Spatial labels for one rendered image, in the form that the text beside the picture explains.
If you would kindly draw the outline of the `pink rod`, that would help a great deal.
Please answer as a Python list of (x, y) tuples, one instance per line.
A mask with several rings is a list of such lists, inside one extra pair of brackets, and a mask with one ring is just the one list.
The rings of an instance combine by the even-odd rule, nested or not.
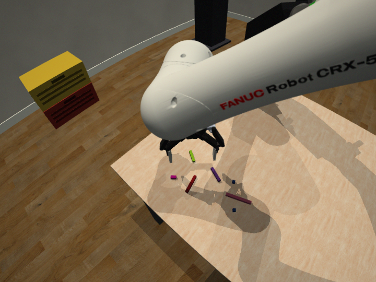
[(233, 195), (233, 194), (230, 194), (230, 193), (226, 193), (226, 196), (227, 197), (230, 197), (230, 198), (233, 198), (233, 199), (236, 199), (238, 201), (241, 201), (241, 202), (244, 202), (244, 203), (247, 203), (247, 204), (251, 204), (252, 201), (248, 200), (248, 199), (245, 199), (245, 198), (241, 198), (239, 196), (236, 196), (236, 195)]

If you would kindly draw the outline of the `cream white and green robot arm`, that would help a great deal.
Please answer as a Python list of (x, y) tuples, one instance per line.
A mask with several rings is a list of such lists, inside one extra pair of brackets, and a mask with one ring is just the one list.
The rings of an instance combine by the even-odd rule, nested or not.
[(172, 46), (140, 113), (155, 136), (181, 140), (275, 102), (373, 79), (376, 0), (308, 0), (214, 56), (194, 40)]

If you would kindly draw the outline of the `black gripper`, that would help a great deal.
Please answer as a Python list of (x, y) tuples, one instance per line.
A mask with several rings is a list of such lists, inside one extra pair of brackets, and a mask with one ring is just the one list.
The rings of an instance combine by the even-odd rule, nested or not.
[[(213, 134), (214, 138), (206, 133), (207, 130), (209, 130), (210, 133)], [(176, 146), (179, 142), (182, 142), (185, 139), (197, 139), (197, 138), (199, 138), (200, 140), (204, 140), (205, 142), (213, 146), (213, 161), (215, 161), (216, 154), (218, 153), (219, 147), (225, 146), (224, 139), (217, 131), (215, 124), (181, 140), (168, 141), (168, 140), (162, 139), (160, 142), (160, 150), (166, 151), (167, 156), (169, 156), (169, 161), (170, 163), (172, 163), (171, 149), (174, 146)]]

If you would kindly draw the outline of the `purple rod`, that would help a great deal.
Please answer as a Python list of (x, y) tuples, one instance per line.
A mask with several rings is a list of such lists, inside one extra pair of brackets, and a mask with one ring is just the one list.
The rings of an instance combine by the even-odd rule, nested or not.
[(221, 181), (220, 177), (218, 176), (217, 172), (215, 171), (214, 167), (210, 168), (212, 173), (214, 174), (215, 178), (217, 179), (218, 182)]

